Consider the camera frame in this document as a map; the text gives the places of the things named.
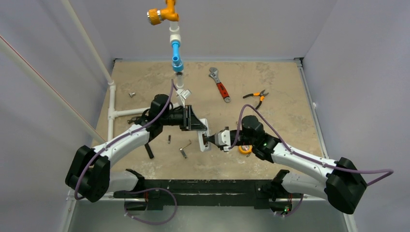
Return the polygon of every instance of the tan floor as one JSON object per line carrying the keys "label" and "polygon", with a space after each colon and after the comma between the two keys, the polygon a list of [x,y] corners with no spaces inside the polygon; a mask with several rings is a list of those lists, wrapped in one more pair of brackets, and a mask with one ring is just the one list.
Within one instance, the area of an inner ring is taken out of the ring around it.
{"label": "tan floor", "polygon": [[[248,93],[266,89],[269,95],[260,107],[261,114],[279,131],[291,145],[321,156],[314,122],[306,99],[305,90],[295,63],[291,62],[186,62],[185,88],[192,95],[186,104],[193,106],[199,118],[207,118],[212,134],[225,126],[233,130],[239,112],[246,103],[256,106],[258,97],[242,99]],[[209,68],[216,67],[219,77],[231,96],[225,103],[214,80],[208,77]],[[117,84],[116,110],[149,107],[156,94],[168,94],[174,77],[169,62],[116,62],[112,77]],[[130,98],[129,92],[136,96]],[[107,134],[108,98],[106,95],[97,131],[104,138]],[[244,115],[254,115],[250,109]],[[129,125],[123,116],[115,119],[114,136]],[[265,125],[265,131],[273,134]],[[171,144],[167,143],[168,135]],[[192,140],[185,148],[184,159],[179,148]],[[262,161],[254,155],[246,158],[234,148],[228,153],[215,146],[209,152],[199,150],[197,133],[181,132],[178,127],[164,127],[163,133],[150,146],[155,158],[150,160],[144,147],[139,147],[119,161],[113,171],[132,168],[146,178],[155,179],[271,179],[282,165]]]}

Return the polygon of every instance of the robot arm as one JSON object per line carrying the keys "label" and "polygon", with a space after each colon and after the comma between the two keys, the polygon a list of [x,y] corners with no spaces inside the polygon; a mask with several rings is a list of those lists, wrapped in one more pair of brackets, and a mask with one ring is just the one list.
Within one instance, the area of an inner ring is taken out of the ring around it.
{"label": "robot arm", "polygon": [[[352,214],[367,188],[360,174],[335,170],[328,166],[357,170],[353,163],[341,158],[339,161],[314,156],[292,146],[289,151],[280,139],[265,133],[263,124],[256,116],[242,119],[242,130],[236,145],[252,145],[252,152],[261,160],[283,164],[304,174],[281,170],[272,181],[273,192],[303,193],[320,197],[343,213]],[[204,143],[213,143],[228,151],[234,142],[237,130],[224,130],[205,137]]]}
{"label": "robot arm", "polygon": [[143,178],[133,170],[123,172],[110,172],[110,169],[120,159],[139,146],[145,145],[155,139],[163,126],[179,126],[182,131],[206,131],[207,127],[195,115],[191,105],[179,106],[167,110],[150,126],[133,133],[138,128],[152,121],[165,107],[168,96],[156,95],[151,102],[148,115],[143,114],[135,121],[128,130],[104,144],[89,148],[82,146],[75,154],[70,169],[65,179],[66,185],[75,189],[79,176],[86,168],[86,164],[96,155],[96,151],[105,149],[88,167],[86,174],[80,183],[78,192],[91,202],[99,200],[106,192],[120,190],[133,190],[138,187],[138,180]]}

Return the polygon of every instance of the black metal base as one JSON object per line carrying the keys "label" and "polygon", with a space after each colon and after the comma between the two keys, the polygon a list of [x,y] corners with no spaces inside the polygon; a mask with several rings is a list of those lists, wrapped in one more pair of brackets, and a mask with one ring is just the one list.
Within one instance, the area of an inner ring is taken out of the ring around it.
{"label": "black metal base", "polygon": [[[275,191],[272,180],[144,180],[143,189],[164,188],[175,195],[178,205],[190,206],[252,206],[254,209],[277,208],[277,198],[289,193]],[[143,194],[119,191],[114,198],[144,198]],[[148,194],[147,210],[162,210],[164,205],[174,205],[172,197],[164,191]]]}

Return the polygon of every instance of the adjustable wrench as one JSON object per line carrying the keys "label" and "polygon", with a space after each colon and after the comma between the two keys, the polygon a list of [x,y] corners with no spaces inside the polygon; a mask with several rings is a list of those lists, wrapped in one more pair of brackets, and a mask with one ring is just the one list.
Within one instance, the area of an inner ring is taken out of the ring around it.
{"label": "adjustable wrench", "polygon": [[225,86],[223,86],[223,84],[220,82],[219,78],[218,78],[218,69],[211,67],[209,69],[209,71],[211,72],[209,74],[210,77],[212,77],[212,79],[214,79],[215,83],[217,83],[218,89],[220,94],[223,97],[223,100],[228,103],[231,101],[231,98],[229,97],[228,91],[225,89]]}

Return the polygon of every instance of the white bracket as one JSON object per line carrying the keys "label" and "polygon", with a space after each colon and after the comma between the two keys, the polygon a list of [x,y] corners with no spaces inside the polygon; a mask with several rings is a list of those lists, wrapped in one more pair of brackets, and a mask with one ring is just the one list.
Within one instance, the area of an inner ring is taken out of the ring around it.
{"label": "white bracket", "polygon": [[185,107],[185,100],[191,95],[191,91],[189,89],[183,90],[178,89],[176,91],[176,98],[178,99],[178,104]]}
{"label": "white bracket", "polygon": [[204,152],[204,151],[210,151],[211,150],[211,145],[208,142],[204,141],[204,137],[208,137],[210,135],[209,132],[209,126],[208,126],[208,120],[206,118],[200,119],[200,121],[208,128],[206,131],[198,131],[198,141],[199,141],[199,149]]}

